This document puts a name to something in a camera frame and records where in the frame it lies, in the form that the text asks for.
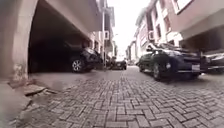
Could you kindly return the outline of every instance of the wall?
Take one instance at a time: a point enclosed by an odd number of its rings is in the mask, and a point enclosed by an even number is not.
[[[19,4],[17,0],[0,1],[0,77],[8,77],[13,71],[12,47]]]
[[[27,78],[29,32],[37,0],[1,1],[1,77],[12,82]]]
[[[176,14],[172,0],[166,0],[168,15],[173,31],[181,32],[195,25],[209,15],[224,8],[223,0],[193,0],[184,10]]]

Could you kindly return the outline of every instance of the building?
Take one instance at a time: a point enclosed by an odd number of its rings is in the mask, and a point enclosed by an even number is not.
[[[135,39],[136,39],[136,49],[137,53],[136,56],[139,59],[143,54],[145,54],[146,49],[149,43],[154,42],[153,38],[153,28],[151,17],[147,15],[147,8],[144,8],[140,15],[137,18],[136,26],[137,30],[135,32]]]
[[[155,43],[206,52],[224,48],[223,9],[222,0],[152,0],[146,17]]]
[[[180,45],[201,51],[224,48],[223,0],[167,0],[171,27]]]
[[[1,0],[0,78],[24,84],[28,48],[43,39],[91,46],[102,30],[101,15],[94,0]]]
[[[109,7],[107,4],[107,0],[97,0],[98,2],[98,7],[100,8],[101,12],[104,10],[104,30],[105,30],[105,53],[106,55],[110,55],[110,57],[112,57],[115,54],[115,42],[113,41],[113,30],[112,28],[115,26],[115,16],[114,16],[114,8],[113,7]]]

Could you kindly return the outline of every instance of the cobblestone pavement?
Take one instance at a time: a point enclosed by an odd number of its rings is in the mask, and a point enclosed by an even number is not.
[[[222,80],[202,76],[166,84],[137,68],[71,75],[64,92],[34,98],[39,105],[25,112],[17,127],[224,128]]]

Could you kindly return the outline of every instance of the building facade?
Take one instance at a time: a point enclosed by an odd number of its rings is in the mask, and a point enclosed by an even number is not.
[[[167,9],[181,46],[204,52],[224,48],[223,0],[167,0]]]

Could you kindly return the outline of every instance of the window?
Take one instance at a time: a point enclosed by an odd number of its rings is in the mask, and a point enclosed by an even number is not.
[[[183,10],[192,0],[173,0],[173,5],[176,13]]]
[[[160,37],[161,37],[161,29],[160,29],[160,25],[158,25],[158,26],[156,27],[156,30],[157,30],[157,35],[158,35],[158,37],[160,38]]]
[[[164,18],[164,21],[165,21],[165,25],[166,25],[166,31],[167,31],[167,32],[171,31],[171,26],[170,26],[170,20],[169,20],[169,17],[166,16],[166,17]]]
[[[165,0],[160,0],[160,5],[161,5],[162,10],[164,10],[165,7],[166,7],[166,1]]]

